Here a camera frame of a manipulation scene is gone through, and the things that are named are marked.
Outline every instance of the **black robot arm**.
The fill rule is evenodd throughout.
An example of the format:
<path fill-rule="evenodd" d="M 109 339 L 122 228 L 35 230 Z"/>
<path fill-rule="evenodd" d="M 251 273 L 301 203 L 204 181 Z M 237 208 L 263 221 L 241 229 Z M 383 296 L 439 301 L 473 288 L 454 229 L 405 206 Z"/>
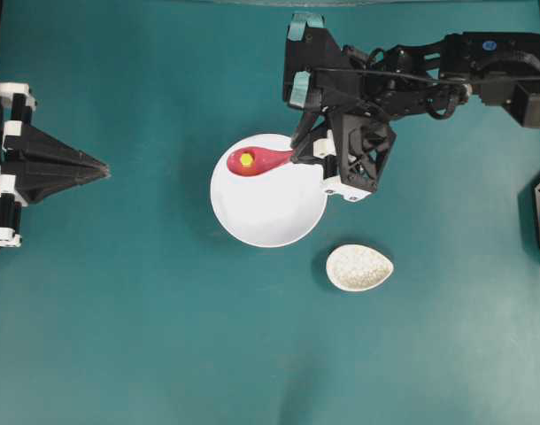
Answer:
<path fill-rule="evenodd" d="M 36 107 L 28 84 L 0 82 L 0 249 L 20 247 L 22 208 L 109 175 L 106 164 L 34 127 Z"/>
<path fill-rule="evenodd" d="M 358 201 L 377 190 L 396 139 L 390 122 L 407 115 L 445 120 L 477 95 L 523 127 L 540 128 L 540 35 L 453 34 L 366 54 L 339 48 L 323 23 L 321 16 L 294 15 L 283 100 L 303 111 L 292 161 L 321 164 L 329 194 Z"/>

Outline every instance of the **teal tabletop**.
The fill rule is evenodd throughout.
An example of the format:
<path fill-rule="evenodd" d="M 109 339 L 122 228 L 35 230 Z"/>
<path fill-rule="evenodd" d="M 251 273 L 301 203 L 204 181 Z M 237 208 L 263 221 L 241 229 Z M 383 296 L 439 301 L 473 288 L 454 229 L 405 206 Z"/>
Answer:
<path fill-rule="evenodd" d="M 394 123 L 379 191 L 331 197 L 297 243 L 254 248 L 214 217 L 220 155 L 299 120 L 293 11 L 6 2 L 0 81 L 28 82 L 34 124 L 112 177 L 28 207 L 0 252 L 0 425 L 540 423 L 540 130 L 473 98 Z M 312 11 L 362 50 L 540 32 L 534 1 Z M 338 290 L 343 243 L 394 274 Z"/>

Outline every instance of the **small white dish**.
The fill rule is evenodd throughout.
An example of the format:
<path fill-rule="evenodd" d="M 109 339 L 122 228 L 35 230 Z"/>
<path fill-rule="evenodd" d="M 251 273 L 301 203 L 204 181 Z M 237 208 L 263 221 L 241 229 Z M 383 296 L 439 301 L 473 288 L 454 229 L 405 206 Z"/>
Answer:
<path fill-rule="evenodd" d="M 286 164 L 267 173 L 242 177 L 227 168 L 228 156 L 247 146 L 289 150 L 285 135 L 254 135 L 235 143 L 220 158 L 211 178 L 211 204 L 225 230 L 244 243 L 276 248 L 298 241 L 320 221 L 327 194 L 323 168 Z"/>
<path fill-rule="evenodd" d="M 394 271 L 392 262 L 364 245 L 342 245 L 327 259 L 327 276 L 340 290 L 359 292 L 376 288 Z"/>

